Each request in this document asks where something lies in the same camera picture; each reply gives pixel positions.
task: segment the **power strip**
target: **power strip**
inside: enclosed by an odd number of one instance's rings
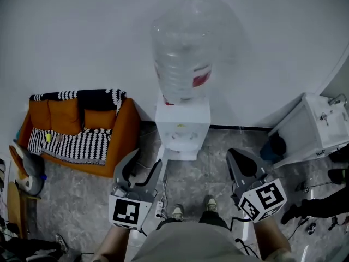
[[[155,210],[155,218],[160,218],[161,214],[163,212],[163,206],[164,203],[163,202],[157,202],[157,209]]]

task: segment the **marble floor tile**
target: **marble floor tile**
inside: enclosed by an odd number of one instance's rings
[[[202,150],[195,162],[169,162],[166,172],[166,195],[168,203],[164,214],[171,216],[175,204],[182,204],[185,209],[186,221],[198,221],[204,211],[203,199],[207,194],[213,195],[218,203],[221,217],[230,226],[231,217],[242,217],[232,199],[232,182],[226,164],[226,152],[229,148],[242,148],[259,155],[259,151],[267,141],[266,132],[210,129]],[[141,157],[140,165],[135,166],[135,177],[130,178],[132,184],[143,182],[150,168],[155,163],[160,147],[159,133],[152,125],[142,126],[140,132]],[[270,164],[266,170],[281,180],[287,194],[288,203],[282,211],[275,215],[281,231],[290,237],[300,219],[293,219],[287,225],[280,225],[284,211],[293,203],[299,204],[302,199],[311,196],[321,199],[340,190],[343,186],[327,184],[311,188],[312,192],[296,191],[297,186],[306,181],[308,186],[328,182],[327,171],[331,168],[346,168],[348,164],[334,164],[327,158],[285,165],[273,169]],[[60,233],[72,251],[95,252],[110,228],[108,222],[108,194],[112,185],[110,178],[97,177],[71,170],[53,162],[45,162],[47,181],[41,192],[41,200],[31,203],[29,209],[30,236],[44,240],[54,240],[55,233]],[[157,184],[156,201],[163,197],[163,183]],[[143,229],[149,234],[156,229],[162,219],[154,217],[155,205],[148,214]],[[339,215],[342,222],[345,215]],[[307,226],[315,222],[317,227],[311,236],[306,232]],[[232,237],[242,237],[243,223],[234,221]],[[301,260],[305,247],[308,248],[306,261],[325,262],[338,251],[338,247],[348,240],[343,227],[336,226],[328,231],[331,219],[311,218],[309,222],[298,228],[290,239],[292,251]],[[145,236],[132,231],[129,237],[125,261],[130,261],[142,246]],[[255,238],[249,240],[250,247],[258,252]],[[60,261],[74,260],[74,254],[62,257]]]

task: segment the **striped blanket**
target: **striped blanket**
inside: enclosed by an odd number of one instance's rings
[[[87,129],[78,135],[63,135],[53,130],[33,128],[29,140],[30,153],[47,153],[59,160],[76,164],[105,165],[112,129]],[[46,141],[51,134],[51,141]]]

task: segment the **sofa cushion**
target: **sofa cushion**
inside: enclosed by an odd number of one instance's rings
[[[29,101],[29,113],[31,115],[33,127],[42,130],[51,129],[51,117],[48,100]]]
[[[81,131],[77,98],[65,101],[49,100],[52,130],[65,135],[78,135]]]
[[[113,129],[116,120],[116,112],[85,110],[85,127],[89,129]]]

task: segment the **white cabinet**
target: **white cabinet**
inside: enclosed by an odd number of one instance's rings
[[[300,103],[268,134],[278,132],[286,153],[274,168],[319,159],[349,143],[348,113],[343,102],[329,105],[329,98],[306,93]]]

